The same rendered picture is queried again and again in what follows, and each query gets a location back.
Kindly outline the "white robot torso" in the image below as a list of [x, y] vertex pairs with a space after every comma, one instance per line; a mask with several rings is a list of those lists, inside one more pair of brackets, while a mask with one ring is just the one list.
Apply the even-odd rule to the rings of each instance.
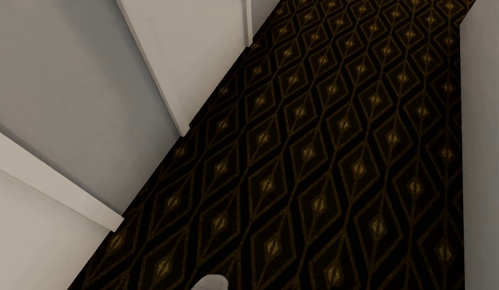
[[229, 282], [221, 274], [208, 274], [202, 277], [190, 290], [228, 290]]

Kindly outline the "white door frame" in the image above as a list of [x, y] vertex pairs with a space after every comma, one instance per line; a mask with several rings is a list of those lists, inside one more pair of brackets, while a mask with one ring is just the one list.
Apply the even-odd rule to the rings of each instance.
[[115, 232], [124, 218], [0, 132], [0, 170]]

